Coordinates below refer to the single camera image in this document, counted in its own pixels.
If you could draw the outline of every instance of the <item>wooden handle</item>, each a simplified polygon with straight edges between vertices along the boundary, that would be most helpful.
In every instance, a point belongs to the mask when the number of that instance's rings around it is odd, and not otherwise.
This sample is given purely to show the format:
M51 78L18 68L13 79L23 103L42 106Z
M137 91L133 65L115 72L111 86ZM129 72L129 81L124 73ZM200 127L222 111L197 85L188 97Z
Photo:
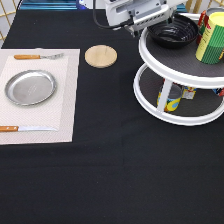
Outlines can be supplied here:
M18 126L0 126L0 132L15 132L18 129Z
M14 55L14 58L17 60L40 59L40 55Z

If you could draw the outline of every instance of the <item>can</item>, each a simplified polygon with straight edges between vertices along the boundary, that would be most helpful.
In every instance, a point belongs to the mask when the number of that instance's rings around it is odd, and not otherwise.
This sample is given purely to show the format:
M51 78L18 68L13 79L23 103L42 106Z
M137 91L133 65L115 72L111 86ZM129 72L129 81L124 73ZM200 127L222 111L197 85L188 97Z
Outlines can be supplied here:
M197 88L184 86L182 98L188 99L188 100L193 100L196 91L197 91Z
M206 64L218 63L224 54L224 12L209 17L205 33L198 46L196 58Z
M201 42L202 36L203 36L206 26L208 24L210 15L215 12L224 12L224 8L223 7L210 8L201 13L200 19L198 21L199 34L197 37L197 44L200 44L200 42Z
M218 96L224 96L224 88L213 89L213 92Z
M163 89L163 86L161 86L160 91L159 91L159 96L157 99L157 106L159 104L162 89ZM166 102L164 111L166 111L166 112L175 111L177 109L177 107L179 106L181 97L182 97L182 89L179 86L177 86L176 84L173 84L171 87L169 96L167 98L167 102Z

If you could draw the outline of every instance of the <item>two-tier rotating tray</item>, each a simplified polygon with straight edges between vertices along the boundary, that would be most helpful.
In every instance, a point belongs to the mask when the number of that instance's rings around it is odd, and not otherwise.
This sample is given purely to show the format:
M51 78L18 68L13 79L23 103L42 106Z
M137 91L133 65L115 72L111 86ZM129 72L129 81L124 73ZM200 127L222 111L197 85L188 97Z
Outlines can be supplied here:
M155 117L178 125L201 125L211 122L224 112L223 97L212 89L224 87L224 64L199 62L195 42L181 49L165 49L157 45L144 29L139 52L145 64L134 80L134 92L142 107ZM157 97L163 85L159 105ZM199 88L193 100L182 99L176 111L164 112L172 83Z

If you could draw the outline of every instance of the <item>white placemat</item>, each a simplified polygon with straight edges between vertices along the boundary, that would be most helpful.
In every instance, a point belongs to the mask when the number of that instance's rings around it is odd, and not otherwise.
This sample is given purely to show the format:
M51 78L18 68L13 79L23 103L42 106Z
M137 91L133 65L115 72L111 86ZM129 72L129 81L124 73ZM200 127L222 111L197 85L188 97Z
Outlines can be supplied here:
M65 53L65 57L56 61L42 59L25 61L21 65L20 61L12 58L14 54L52 55L61 52ZM5 107L2 112L0 111L0 125L43 125L58 129L57 132L0 133L0 144L72 141L79 52L73 49L0 50L0 71L4 67L0 76L0 107ZM28 69L42 69L52 73L58 83L57 91L49 100L41 104L18 107L7 100L4 87L7 80L15 73Z
M0 124L2 126L48 126L59 129L61 110L68 67L68 56L57 60L16 60L9 56L0 75ZM18 106L5 95L7 82L16 74L27 70L44 70L56 79L54 94L42 103L32 106Z

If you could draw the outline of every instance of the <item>cable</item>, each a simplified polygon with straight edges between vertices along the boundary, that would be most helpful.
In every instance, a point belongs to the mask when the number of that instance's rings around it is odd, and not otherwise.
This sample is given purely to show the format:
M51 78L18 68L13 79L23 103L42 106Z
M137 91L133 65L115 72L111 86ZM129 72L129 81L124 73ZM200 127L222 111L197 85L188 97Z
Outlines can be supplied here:
M116 28L121 28L121 27L124 27L124 26L131 26L131 25L134 25L134 22L132 19L129 19L123 23L120 23L119 25L115 25L115 26L103 26L101 24L98 23L97 19L96 19L96 0L93 0L93 20L95 22L95 24L102 28L102 29L116 29Z

